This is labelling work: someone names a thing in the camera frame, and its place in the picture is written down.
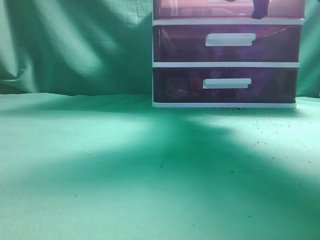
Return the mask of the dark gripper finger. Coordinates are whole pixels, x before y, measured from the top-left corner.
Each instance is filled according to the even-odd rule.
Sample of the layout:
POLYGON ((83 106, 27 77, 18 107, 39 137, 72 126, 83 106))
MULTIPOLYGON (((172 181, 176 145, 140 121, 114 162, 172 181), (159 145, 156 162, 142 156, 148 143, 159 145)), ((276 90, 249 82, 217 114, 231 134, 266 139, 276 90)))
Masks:
POLYGON ((269 0, 253 0, 252 19, 261 20, 268 15, 269 0))

